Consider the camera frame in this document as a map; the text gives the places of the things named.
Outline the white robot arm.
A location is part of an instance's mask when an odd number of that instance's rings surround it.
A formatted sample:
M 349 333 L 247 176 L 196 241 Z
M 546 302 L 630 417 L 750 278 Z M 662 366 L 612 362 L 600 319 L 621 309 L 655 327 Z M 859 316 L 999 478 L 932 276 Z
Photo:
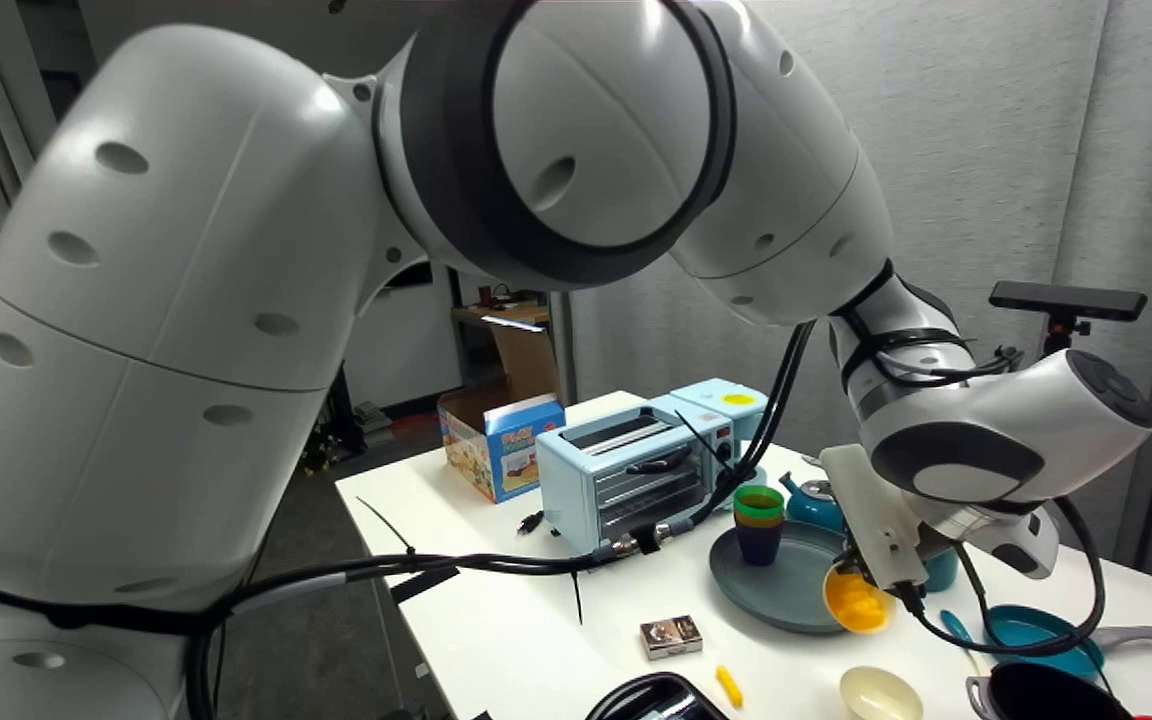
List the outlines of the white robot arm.
M 0 720 L 209 720 L 209 641 L 356 316 L 421 258 L 594 289 L 677 258 L 825 335 L 866 565 L 970 539 L 1041 577 L 1145 397 L 1092 352 L 981 362 L 891 265 L 867 153 L 750 0 L 444 0 L 361 79 L 159 24 L 0 225 Z

